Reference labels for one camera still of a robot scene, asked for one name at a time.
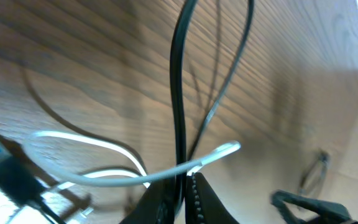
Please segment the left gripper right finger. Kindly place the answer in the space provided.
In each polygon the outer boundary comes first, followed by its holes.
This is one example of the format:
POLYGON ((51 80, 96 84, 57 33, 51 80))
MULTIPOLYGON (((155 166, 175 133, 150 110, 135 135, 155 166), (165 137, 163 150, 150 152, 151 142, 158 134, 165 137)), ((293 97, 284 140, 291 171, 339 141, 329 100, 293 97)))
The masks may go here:
POLYGON ((186 224, 239 224, 199 172, 186 177, 185 220, 186 224))

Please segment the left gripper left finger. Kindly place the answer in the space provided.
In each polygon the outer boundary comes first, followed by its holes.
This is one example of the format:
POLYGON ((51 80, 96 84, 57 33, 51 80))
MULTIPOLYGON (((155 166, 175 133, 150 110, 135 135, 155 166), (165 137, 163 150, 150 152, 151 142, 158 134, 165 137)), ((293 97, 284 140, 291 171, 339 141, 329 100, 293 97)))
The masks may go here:
POLYGON ((175 179, 152 182, 139 203, 120 224, 173 224, 175 179))

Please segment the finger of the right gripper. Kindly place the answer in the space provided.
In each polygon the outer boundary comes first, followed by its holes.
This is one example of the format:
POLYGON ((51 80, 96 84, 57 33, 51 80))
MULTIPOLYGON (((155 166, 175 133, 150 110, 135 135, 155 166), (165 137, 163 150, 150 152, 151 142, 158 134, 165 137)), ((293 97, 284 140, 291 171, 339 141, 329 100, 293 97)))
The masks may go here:
POLYGON ((282 190, 275 191, 270 197, 270 202, 287 224, 358 224, 347 208, 340 203, 306 198, 282 190), (310 220, 302 220, 290 211, 285 202, 315 212, 317 216, 310 220))

